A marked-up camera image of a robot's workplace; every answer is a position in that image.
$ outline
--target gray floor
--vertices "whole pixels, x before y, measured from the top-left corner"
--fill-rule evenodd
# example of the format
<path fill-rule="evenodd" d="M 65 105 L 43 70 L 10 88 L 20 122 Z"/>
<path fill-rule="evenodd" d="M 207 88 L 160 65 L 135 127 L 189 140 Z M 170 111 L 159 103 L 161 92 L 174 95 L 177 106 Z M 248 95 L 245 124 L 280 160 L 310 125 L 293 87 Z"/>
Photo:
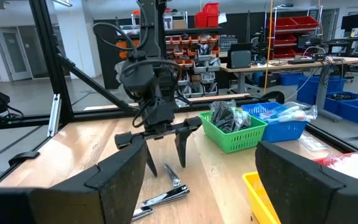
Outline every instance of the gray floor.
<path fill-rule="evenodd" d="M 103 85 L 101 77 L 96 78 L 95 81 Z M 108 100 L 95 93 L 81 80 L 67 79 L 67 83 L 71 103 L 75 111 L 81 111 L 87 106 L 110 104 Z M 296 92 L 296 88 L 297 86 L 275 86 L 268 88 L 267 91 L 282 91 L 288 98 Z M 353 83 L 346 83 L 344 89 L 358 93 L 358 76 L 356 76 Z M 12 107 L 22 110 L 25 114 L 50 113 L 53 91 L 49 79 L 0 83 L 0 91 L 11 97 L 10 105 Z M 219 92 L 220 94 L 226 94 L 226 90 L 220 90 Z M 254 90 L 251 90 L 250 93 L 256 95 Z M 122 97 L 119 92 L 115 91 L 113 94 Z M 320 116 L 316 121 L 313 121 L 313 124 L 340 138 L 358 137 L 358 124 L 350 121 L 344 120 L 340 123 L 334 123 Z M 8 160 L 10 158 L 18 153 L 31 150 L 43 141 L 46 135 L 46 126 L 0 130 L 0 174 L 9 167 Z M 351 141 L 351 143 L 358 146 L 358 141 Z"/>

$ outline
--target workbench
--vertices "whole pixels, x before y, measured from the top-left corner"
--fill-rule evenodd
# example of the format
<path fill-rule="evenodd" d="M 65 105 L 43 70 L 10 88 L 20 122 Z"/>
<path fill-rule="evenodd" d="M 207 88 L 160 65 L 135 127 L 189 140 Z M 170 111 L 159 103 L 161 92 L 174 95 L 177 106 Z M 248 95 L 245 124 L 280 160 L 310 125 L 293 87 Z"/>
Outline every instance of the workbench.
<path fill-rule="evenodd" d="M 328 57 L 334 64 L 337 65 L 348 65 L 353 63 L 358 63 L 358 58 L 351 58 L 351 57 Z M 343 58 L 343 62 L 334 62 L 335 58 Z M 299 65 L 290 65 L 284 63 L 283 65 L 271 65 L 275 63 L 283 63 L 285 60 L 269 60 L 268 70 L 270 72 L 278 71 L 278 70 L 299 70 L 304 68 L 322 68 L 321 70 L 321 80 L 323 82 L 319 82 L 318 91 L 317 91 L 317 98 L 316 98 L 316 105 L 319 111 L 319 115 L 323 115 L 335 122 L 342 120 L 342 118 L 336 114 L 332 114 L 326 110 L 324 110 L 324 104 L 327 95 L 327 85 L 329 79 L 326 78 L 329 76 L 329 64 L 327 62 L 315 62 L 315 63 L 307 63 L 307 64 L 299 64 Z M 238 68 L 238 69 L 231 69 L 227 68 L 226 63 L 221 64 L 221 70 L 229 73 L 234 73 L 238 78 L 238 86 L 237 86 L 237 93 L 245 93 L 246 92 L 246 76 L 250 75 L 254 72 L 264 72 L 266 71 L 267 64 L 265 65 L 251 65 L 250 68 Z"/>
<path fill-rule="evenodd" d="M 178 113 L 174 123 L 199 113 Z M 143 131 L 143 128 L 133 128 L 131 122 L 132 118 L 122 118 L 69 123 L 39 149 L 39 157 L 25 161 L 0 182 L 0 187 L 47 188 L 64 181 L 116 153 L 116 134 Z M 174 139 L 175 135 L 170 135 L 158 141 L 147 141 L 158 177 L 146 167 L 137 206 L 141 201 L 171 189 L 164 163 L 189 187 L 190 194 L 155 207 L 153 214 L 134 223 L 257 223 L 242 180 L 242 174 L 257 170 L 255 148 L 226 154 L 205 136 L 203 127 L 200 127 L 187 140 L 186 168 L 182 168 Z M 277 145 L 310 159 L 326 157 L 330 152 L 340 153 L 307 132 L 300 140 Z M 310 147 L 323 149 L 312 151 Z"/>

